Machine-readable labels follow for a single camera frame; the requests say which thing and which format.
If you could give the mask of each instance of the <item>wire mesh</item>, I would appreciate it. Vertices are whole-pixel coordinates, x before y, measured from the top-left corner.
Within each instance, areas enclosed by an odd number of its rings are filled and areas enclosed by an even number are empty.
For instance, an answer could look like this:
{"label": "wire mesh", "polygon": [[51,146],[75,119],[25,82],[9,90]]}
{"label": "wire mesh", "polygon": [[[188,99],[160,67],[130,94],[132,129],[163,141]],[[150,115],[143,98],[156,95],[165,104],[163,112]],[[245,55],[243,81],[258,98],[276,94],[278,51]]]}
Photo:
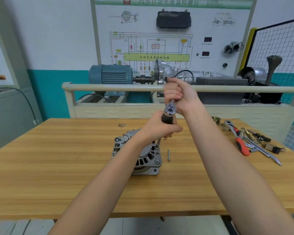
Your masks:
{"label": "wire mesh", "polygon": [[[247,66],[262,67],[268,71],[266,57],[279,55],[282,63],[272,76],[272,83],[294,86],[294,20],[255,31]],[[294,94],[283,94],[282,102],[290,104]],[[294,122],[284,144],[294,150]]]}

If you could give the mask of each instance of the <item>wooden table surface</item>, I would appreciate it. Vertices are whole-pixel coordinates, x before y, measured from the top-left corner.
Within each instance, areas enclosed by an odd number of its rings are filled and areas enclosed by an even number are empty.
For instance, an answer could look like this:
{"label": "wooden table surface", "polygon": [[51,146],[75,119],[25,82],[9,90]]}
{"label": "wooden table surface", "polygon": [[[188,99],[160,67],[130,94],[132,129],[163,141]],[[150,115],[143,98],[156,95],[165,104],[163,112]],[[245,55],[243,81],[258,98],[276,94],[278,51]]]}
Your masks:
{"label": "wooden table surface", "polygon": [[[114,138],[146,121],[49,119],[1,148],[0,219],[59,218],[78,192],[110,161]],[[178,122],[184,131],[161,142],[160,173],[132,176],[111,217],[227,214],[186,122]],[[251,128],[238,119],[233,122],[239,128]],[[234,143],[233,135],[226,134]],[[294,212],[294,152],[287,149],[276,157],[283,166],[259,152],[247,159],[266,178],[286,209]]]}

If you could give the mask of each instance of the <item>white wall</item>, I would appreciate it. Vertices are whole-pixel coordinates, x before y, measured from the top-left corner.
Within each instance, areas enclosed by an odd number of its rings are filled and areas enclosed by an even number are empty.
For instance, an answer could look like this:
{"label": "white wall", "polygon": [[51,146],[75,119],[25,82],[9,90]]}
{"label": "white wall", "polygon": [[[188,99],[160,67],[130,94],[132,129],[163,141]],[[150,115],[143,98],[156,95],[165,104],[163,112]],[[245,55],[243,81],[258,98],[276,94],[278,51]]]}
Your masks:
{"label": "white wall", "polygon": [[262,28],[294,19],[294,0],[257,0],[251,28]]}
{"label": "white wall", "polygon": [[90,0],[5,0],[28,69],[89,70],[97,64]]}

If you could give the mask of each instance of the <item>green banner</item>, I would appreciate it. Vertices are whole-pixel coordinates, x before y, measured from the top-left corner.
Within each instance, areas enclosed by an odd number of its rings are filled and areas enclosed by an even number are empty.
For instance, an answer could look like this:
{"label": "green banner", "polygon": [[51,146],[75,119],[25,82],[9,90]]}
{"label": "green banner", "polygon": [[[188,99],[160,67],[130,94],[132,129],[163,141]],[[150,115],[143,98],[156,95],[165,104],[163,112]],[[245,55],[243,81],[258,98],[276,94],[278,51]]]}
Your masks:
{"label": "green banner", "polygon": [[95,4],[249,10],[253,1],[254,0],[95,0]]}

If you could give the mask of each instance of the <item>alternator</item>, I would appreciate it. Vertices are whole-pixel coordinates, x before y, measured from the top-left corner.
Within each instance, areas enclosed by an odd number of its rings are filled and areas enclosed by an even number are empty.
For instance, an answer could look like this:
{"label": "alternator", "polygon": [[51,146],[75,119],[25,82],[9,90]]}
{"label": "alternator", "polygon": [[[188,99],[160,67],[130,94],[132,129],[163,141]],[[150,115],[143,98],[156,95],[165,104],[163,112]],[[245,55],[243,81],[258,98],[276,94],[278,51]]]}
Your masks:
{"label": "alternator", "polygon": [[[113,159],[113,157],[119,150],[121,150],[125,143],[138,131],[139,129],[132,131],[129,130],[127,133],[123,134],[122,137],[117,137],[114,139],[114,147],[111,159]],[[156,142],[153,141],[152,144],[144,147],[141,151],[132,175],[158,175],[161,164],[162,161],[159,146],[157,146]]]}

